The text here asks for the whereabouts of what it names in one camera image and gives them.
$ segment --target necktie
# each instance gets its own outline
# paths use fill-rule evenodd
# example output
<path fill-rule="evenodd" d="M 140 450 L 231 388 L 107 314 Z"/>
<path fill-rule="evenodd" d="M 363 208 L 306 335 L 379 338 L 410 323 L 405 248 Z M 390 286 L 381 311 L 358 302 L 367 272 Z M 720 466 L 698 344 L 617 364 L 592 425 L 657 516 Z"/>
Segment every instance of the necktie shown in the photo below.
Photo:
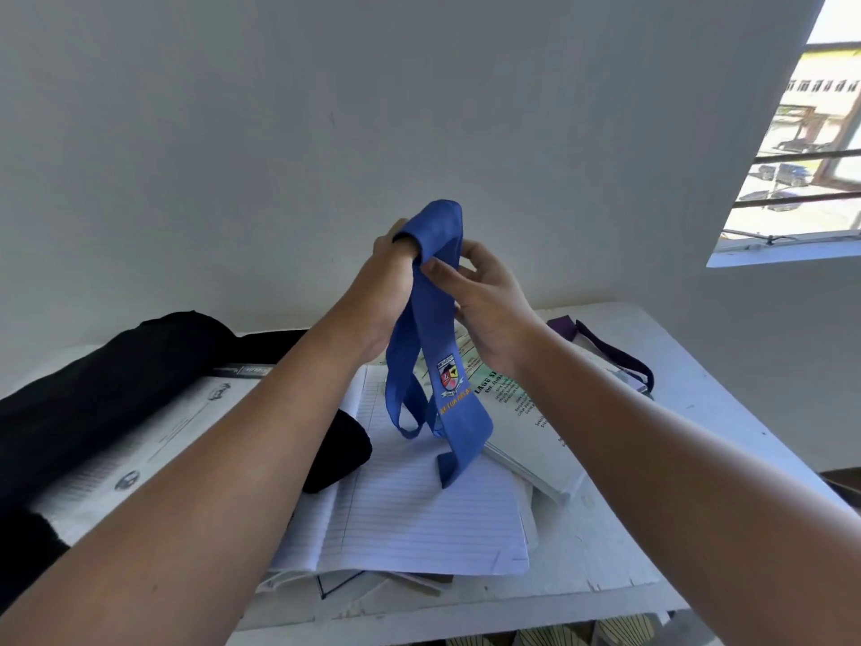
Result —
<path fill-rule="evenodd" d="M 437 288 L 419 267 L 433 257 L 456 268 L 461 259 L 463 218 L 456 201 L 439 200 L 426 205 L 393 239 L 415 238 L 420 253 L 413 262 L 413 292 L 398 318 L 386 349 L 388 379 L 386 409 L 404 437 L 414 438 L 427 422 L 433 433 L 445 436 L 450 453 L 436 456 L 439 479 L 447 488 L 478 456 L 493 431 L 493 423 L 473 394 L 455 342 L 455 300 Z M 413 374 L 421 349 L 430 373 L 433 395 Z M 400 427 L 405 406 L 418 428 Z"/>

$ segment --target black strap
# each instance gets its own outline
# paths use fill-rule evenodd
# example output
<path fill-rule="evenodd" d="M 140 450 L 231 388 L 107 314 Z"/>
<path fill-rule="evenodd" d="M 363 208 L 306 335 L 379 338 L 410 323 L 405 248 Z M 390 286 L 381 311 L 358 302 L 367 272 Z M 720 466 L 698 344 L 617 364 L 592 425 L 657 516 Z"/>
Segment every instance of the black strap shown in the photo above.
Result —
<path fill-rule="evenodd" d="M 627 371 L 635 379 L 638 379 L 640 380 L 640 382 L 645 383 L 646 390 L 651 393 L 652 389 L 654 388 L 654 374 L 652 373 L 652 370 L 649 369 L 643 361 L 637 360 L 629 353 L 625 353 L 621 349 L 617 349 L 613 345 L 607 344 L 604 340 L 602 340 L 592 331 L 590 331 L 589 328 L 579 319 L 574 322 L 574 326 L 576 327 L 577 332 L 582 333 L 583 337 L 588 339 L 593 345 L 595 345 L 596 349 L 598 349 L 601 353 L 607 356 L 607 359 L 610 362 L 612 362 L 618 368 Z M 643 380 L 637 374 L 645 376 L 646 379 Z"/>

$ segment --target table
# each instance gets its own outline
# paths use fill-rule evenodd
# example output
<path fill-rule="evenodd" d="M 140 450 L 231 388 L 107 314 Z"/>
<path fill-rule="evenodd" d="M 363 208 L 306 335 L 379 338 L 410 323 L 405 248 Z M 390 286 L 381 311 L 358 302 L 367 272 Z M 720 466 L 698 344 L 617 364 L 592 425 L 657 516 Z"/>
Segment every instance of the table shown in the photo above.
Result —
<path fill-rule="evenodd" d="M 541 312 L 570 314 L 598 336 L 652 368 L 654 399 L 760 456 L 823 495 L 830 488 L 639 307 L 626 303 L 571 306 Z M 231 646 L 418 642 L 538 625 L 604 619 L 686 608 L 587 480 L 565 506 L 536 493 L 540 546 L 525 576 L 458 578 L 430 597 L 384 581 L 337 619 L 314 620 L 314 581 L 259 595 Z"/>

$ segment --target parked car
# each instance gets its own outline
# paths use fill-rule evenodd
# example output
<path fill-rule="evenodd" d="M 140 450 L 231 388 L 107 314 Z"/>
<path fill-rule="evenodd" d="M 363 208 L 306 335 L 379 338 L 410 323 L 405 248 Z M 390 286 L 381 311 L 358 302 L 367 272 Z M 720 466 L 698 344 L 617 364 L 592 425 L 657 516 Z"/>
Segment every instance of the parked car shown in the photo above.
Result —
<path fill-rule="evenodd" d="M 772 181 L 774 179 L 774 170 L 774 165 L 770 165 L 768 163 L 760 165 L 759 178 L 764 179 L 765 181 Z M 780 163 L 780 167 L 777 168 L 777 171 L 778 183 L 784 183 L 792 188 L 806 186 L 810 183 L 810 179 L 813 178 L 810 170 L 805 168 L 803 165 L 795 165 L 791 162 Z"/>
<path fill-rule="evenodd" d="M 811 143 L 803 138 L 784 140 L 778 143 L 778 149 L 783 151 L 795 151 L 799 154 L 807 154 L 812 151 L 826 151 L 831 148 L 831 143 Z"/>
<path fill-rule="evenodd" d="M 744 194 L 739 197 L 739 201 L 751 201 L 751 200 L 769 200 L 769 199 L 790 199 L 791 197 L 797 197 L 798 195 L 795 193 L 791 193 L 787 190 L 757 190 L 755 193 Z M 802 205 L 802 202 L 798 202 L 796 204 L 780 204 L 780 205 L 766 205 L 770 211 L 794 211 Z"/>

